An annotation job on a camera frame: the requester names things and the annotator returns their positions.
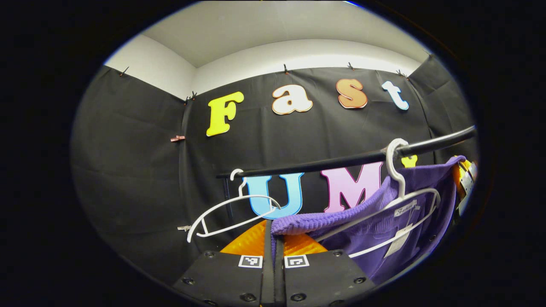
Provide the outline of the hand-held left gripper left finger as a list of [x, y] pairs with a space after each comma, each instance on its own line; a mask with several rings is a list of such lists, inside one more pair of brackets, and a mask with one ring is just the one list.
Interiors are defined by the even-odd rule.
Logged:
[[228, 252], [207, 250], [175, 282], [179, 293], [206, 306], [273, 306], [271, 222], [259, 222]]

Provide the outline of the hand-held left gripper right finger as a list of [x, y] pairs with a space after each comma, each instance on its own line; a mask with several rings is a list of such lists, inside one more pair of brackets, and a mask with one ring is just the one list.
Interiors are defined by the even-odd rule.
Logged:
[[275, 235], [274, 306], [349, 306], [376, 284], [343, 249], [328, 250], [309, 235]]

